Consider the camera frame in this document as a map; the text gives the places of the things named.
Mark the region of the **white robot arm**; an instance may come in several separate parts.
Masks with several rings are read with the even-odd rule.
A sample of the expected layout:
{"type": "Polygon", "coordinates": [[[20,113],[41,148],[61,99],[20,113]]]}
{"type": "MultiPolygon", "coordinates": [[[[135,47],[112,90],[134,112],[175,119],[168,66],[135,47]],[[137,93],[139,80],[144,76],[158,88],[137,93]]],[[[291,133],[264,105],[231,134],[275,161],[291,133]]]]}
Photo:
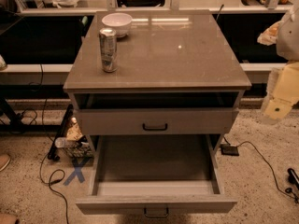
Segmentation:
{"type": "Polygon", "coordinates": [[[270,72],[261,107],[262,121],[276,124],[299,102],[299,1],[280,21],[260,34],[257,41],[263,45],[275,44],[277,55],[287,60],[284,67],[270,72]]]}

